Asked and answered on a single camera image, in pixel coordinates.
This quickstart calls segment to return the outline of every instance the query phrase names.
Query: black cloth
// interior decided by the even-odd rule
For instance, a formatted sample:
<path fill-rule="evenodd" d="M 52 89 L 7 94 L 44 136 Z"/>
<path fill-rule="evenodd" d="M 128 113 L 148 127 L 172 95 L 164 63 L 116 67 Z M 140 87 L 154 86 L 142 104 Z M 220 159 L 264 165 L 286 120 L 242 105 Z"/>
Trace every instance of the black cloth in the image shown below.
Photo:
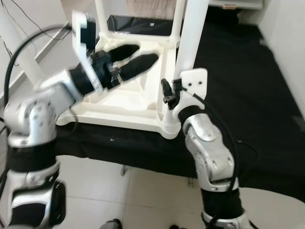
<path fill-rule="evenodd" d="M 116 26 L 116 31 L 139 34 L 170 33 L 172 21 L 152 21 L 154 26 L 149 19 L 121 21 L 119 16 L 111 16 L 108 25 L 110 29 L 111 25 Z M 272 52 L 261 40 L 256 26 L 207 19 L 194 68 L 207 69 L 206 100 L 233 135 L 259 150 L 260 160 L 253 164 L 253 150 L 238 145 L 240 173 L 254 166 L 241 186 L 270 190 L 305 202 L 305 134 L 295 121 L 301 114 Z M 59 126 L 59 135 L 71 130 L 72 125 Z M 224 142 L 230 148 L 226 136 Z M 74 135 L 57 140 L 57 153 L 196 177 L 182 133 L 167 140 L 154 132 L 80 124 Z"/>

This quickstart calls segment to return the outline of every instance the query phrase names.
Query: white floor tile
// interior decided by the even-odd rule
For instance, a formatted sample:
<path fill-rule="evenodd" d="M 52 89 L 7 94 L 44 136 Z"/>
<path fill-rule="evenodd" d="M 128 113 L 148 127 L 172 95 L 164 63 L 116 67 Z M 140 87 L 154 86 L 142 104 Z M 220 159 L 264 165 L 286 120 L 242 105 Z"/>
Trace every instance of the white floor tile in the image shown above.
<path fill-rule="evenodd" d="M 127 203 L 139 206 L 170 208 L 200 213 L 203 208 L 197 180 L 194 188 L 187 178 L 133 168 L 130 175 Z"/>
<path fill-rule="evenodd" d="M 305 205 L 297 199 L 254 188 L 241 188 L 241 199 L 258 228 L 305 228 Z"/>
<path fill-rule="evenodd" d="M 122 221 L 124 204 L 82 198 L 67 198 L 67 215 L 57 229 L 99 229 L 112 219 Z"/>
<path fill-rule="evenodd" d="M 61 161 L 60 179 L 66 182 L 67 195 L 125 203 L 129 183 L 129 173 L 120 175 L 121 165 L 59 156 Z"/>
<path fill-rule="evenodd" d="M 204 229 L 200 213 L 186 213 L 169 209 L 140 207 L 127 205 L 124 229 L 169 229 L 171 225 L 187 229 Z"/>

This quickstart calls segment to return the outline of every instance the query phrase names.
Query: white wall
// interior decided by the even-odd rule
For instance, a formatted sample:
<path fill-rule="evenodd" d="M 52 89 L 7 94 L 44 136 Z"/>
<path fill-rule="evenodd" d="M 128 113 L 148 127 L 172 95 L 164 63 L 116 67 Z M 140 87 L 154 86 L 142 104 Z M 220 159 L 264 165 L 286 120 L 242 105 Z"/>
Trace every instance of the white wall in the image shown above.
<path fill-rule="evenodd" d="M 265 0 L 264 10 L 242 19 L 259 25 L 305 117 L 305 1 Z"/>
<path fill-rule="evenodd" d="M 14 0 L 25 12 L 26 14 L 36 22 L 41 28 L 55 25 L 55 24 L 65 24 L 66 17 L 63 12 L 61 1 L 60 0 Z M 23 28 L 23 30 L 31 35 L 32 33 L 38 30 L 38 27 L 35 26 L 29 19 L 27 19 L 22 11 L 10 0 L 3 0 L 6 5 L 10 15 L 15 19 L 15 21 Z M 23 39 L 26 39 L 27 36 L 24 32 L 14 23 L 18 32 Z M 34 41 L 34 44 L 37 49 L 37 53 L 47 44 L 50 40 L 47 36 L 42 36 L 40 39 Z M 33 44 L 29 45 L 29 50 L 34 57 L 35 47 Z M 10 61 L 3 41 L 0 38 L 0 95 L 3 92 L 4 76 L 6 68 Z M 14 67 L 11 81 L 21 72 L 20 67 Z"/>

